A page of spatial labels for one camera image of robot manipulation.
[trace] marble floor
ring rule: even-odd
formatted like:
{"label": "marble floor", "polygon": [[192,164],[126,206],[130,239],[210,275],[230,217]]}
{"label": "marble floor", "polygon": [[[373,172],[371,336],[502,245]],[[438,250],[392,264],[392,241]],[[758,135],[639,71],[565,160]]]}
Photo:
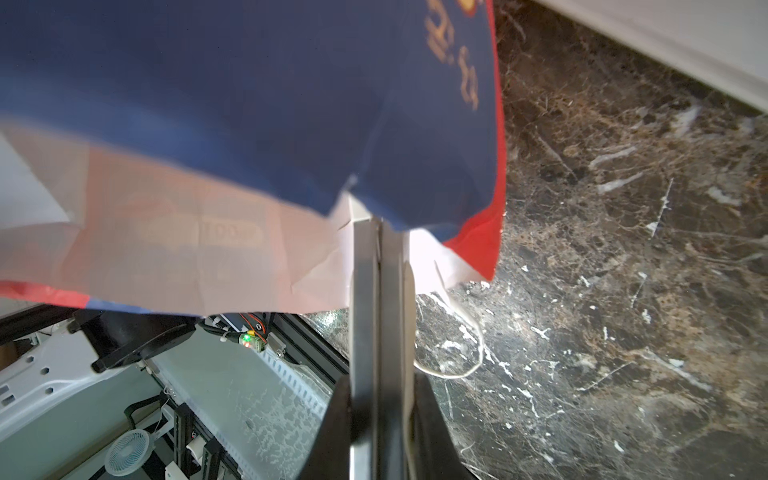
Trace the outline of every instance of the marble floor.
{"label": "marble floor", "polygon": [[[502,257],[454,289],[485,363],[433,380],[484,480],[768,478],[768,118],[535,3],[496,2]],[[346,312],[310,316],[346,351]],[[419,297],[416,355],[477,339]]]}

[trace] red wire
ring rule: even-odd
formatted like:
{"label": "red wire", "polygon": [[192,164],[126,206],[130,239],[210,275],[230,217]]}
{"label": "red wire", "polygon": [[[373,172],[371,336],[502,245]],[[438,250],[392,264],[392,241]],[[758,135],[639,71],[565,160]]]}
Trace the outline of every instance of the red wire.
{"label": "red wire", "polygon": [[252,313],[248,313],[250,318],[256,320],[261,325],[261,331],[266,332],[266,327],[264,326],[263,322],[259,319],[258,316],[253,315]]}
{"label": "red wire", "polygon": [[243,320],[245,320],[245,323],[247,323],[247,324],[248,324],[248,326],[250,327],[251,331],[253,331],[253,333],[256,333],[256,335],[257,335],[257,336],[258,336],[258,337],[261,339],[261,341],[262,341],[262,342],[264,342],[264,345],[266,345],[266,340],[264,339],[264,337],[262,337],[261,335],[259,335],[259,333],[256,331],[256,329],[255,329],[255,328],[253,328],[253,325],[251,325],[251,324],[250,324],[250,322],[249,322],[249,321],[248,321],[248,319],[245,317],[245,315],[243,315],[242,313],[238,313],[238,315],[240,315],[240,316],[242,316],[242,317],[243,317]]}

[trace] small fan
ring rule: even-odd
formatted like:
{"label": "small fan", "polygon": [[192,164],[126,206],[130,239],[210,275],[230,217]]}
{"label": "small fan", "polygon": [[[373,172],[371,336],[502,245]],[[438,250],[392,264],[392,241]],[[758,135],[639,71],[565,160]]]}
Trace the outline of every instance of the small fan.
{"label": "small fan", "polygon": [[112,443],[104,458],[104,468],[109,475],[130,475],[149,459],[154,449],[154,441],[168,433],[174,425],[173,411],[165,406],[161,411],[167,422],[155,433],[142,429],[128,430]]}

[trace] black bracket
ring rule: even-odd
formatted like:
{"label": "black bracket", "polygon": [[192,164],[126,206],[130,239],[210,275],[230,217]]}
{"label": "black bracket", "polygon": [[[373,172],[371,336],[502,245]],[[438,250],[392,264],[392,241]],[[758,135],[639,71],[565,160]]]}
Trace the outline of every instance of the black bracket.
{"label": "black bracket", "polygon": [[219,465],[224,457],[224,447],[216,438],[212,438],[203,447],[203,478],[202,480],[216,480],[219,476]]}
{"label": "black bracket", "polygon": [[72,317],[78,309],[54,305],[35,305],[0,319],[0,345],[37,332]]}
{"label": "black bracket", "polygon": [[174,461],[189,478],[193,473],[192,452],[187,448],[192,442],[194,414],[186,403],[174,410]]}
{"label": "black bracket", "polygon": [[96,373],[149,359],[194,333],[197,319],[181,315],[79,310],[67,325],[69,333],[82,330],[98,354],[91,364]]}
{"label": "black bracket", "polygon": [[[298,480],[345,478],[349,475],[349,446],[355,435],[354,416],[349,401],[349,377],[342,376],[336,382],[315,443]],[[459,459],[429,379],[420,373],[416,374],[414,382],[412,426],[416,478],[475,478]]]}
{"label": "black bracket", "polygon": [[308,366],[329,387],[349,375],[349,362],[300,316],[266,313],[270,331],[286,345],[286,358]]}

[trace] black cable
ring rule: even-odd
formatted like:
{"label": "black cable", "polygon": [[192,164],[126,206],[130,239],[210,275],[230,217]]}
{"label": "black cable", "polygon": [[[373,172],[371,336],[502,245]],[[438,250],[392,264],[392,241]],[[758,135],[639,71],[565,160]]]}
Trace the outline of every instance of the black cable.
{"label": "black cable", "polygon": [[227,331],[225,329],[220,329],[215,326],[206,325],[205,323],[201,323],[200,328],[212,335],[223,336],[225,339],[231,342],[235,342],[235,343],[240,342],[241,332],[233,332],[231,330]]}
{"label": "black cable", "polygon": [[133,414],[136,410],[140,409],[141,407],[145,407],[147,405],[150,405],[151,403],[162,401],[163,399],[167,398],[165,394],[158,393],[155,396],[152,396],[148,399],[140,400],[136,403],[131,403],[129,406],[123,410],[123,414],[125,414],[125,417],[128,419],[128,423],[131,424],[131,430],[136,429],[136,422],[134,422]]}
{"label": "black cable", "polygon": [[98,480],[105,473],[107,473],[107,467],[102,465],[88,480]]}

